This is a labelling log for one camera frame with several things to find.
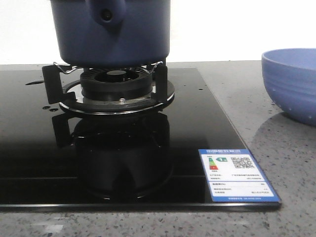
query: gas stove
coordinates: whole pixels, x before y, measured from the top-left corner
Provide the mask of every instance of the gas stove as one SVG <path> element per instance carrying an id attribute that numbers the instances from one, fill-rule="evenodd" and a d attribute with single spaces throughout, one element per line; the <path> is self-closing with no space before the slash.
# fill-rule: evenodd
<path id="1" fill-rule="evenodd" d="M 0 71 L 0 210 L 279 208 L 279 200 L 215 200 L 199 149 L 247 147 L 196 69 L 169 69 L 166 80 L 161 66 L 167 87 L 137 68 Z M 135 73 L 145 78 L 136 97 L 97 93 L 107 98 L 100 102 L 78 83 Z"/>

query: blue pot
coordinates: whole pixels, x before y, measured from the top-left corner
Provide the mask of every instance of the blue pot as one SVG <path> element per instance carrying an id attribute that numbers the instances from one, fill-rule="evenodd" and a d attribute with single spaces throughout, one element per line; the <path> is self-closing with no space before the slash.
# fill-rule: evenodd
<path id="1" fill-rule="evenodd" d="M 62 59 L 87 68 L 146 65 L 169 54 L 170 0 L 51 0 Z"/>
<path id="2" fill-rule="evenodd" d="M 316 125 L 316 49 L 265 52 L 262 75 L 271 99 L 292 118 Z"/>

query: burner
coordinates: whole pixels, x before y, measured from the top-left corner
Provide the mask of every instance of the burner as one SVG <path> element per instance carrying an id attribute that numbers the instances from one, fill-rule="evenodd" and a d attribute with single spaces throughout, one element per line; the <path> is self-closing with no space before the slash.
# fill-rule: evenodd
<path id="1" fill-rule="evenodd" d="M 85 69 L 80 80 L 64 87 L 59 73 L 69 74 L 76 68 L 54 64 L 42 70 L 48 102 L 59 102 L 62 110 L 80 116 L 131 114 L 168 106 L 174 86 L 167 80 L 167 67 L 158 62 L 148 68 Z"/>

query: white wall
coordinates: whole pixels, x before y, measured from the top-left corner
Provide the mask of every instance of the white wall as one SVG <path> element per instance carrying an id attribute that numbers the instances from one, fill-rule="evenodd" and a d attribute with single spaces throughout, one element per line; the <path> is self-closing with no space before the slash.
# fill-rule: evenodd
<path id="1" fill-rule="evenodd" d="M 316 46 L 315 0 L 171 0 L 169 62 L 259 60 Z M 49 0 L 0 0 L 0 64 L 59 57 Z"/>

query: water droplet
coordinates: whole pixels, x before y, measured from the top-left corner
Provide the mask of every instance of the water droplet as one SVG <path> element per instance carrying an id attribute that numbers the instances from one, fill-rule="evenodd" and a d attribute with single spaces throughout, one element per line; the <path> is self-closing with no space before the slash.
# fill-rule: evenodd
<path id="1" fill-rule="evenodd" d="M 44 83 L 43 80 L 35 80 L 32 82 L 26 83 L 25 85 L 36 85 L 36 84 L 42 84 L 42 83 Z"/>

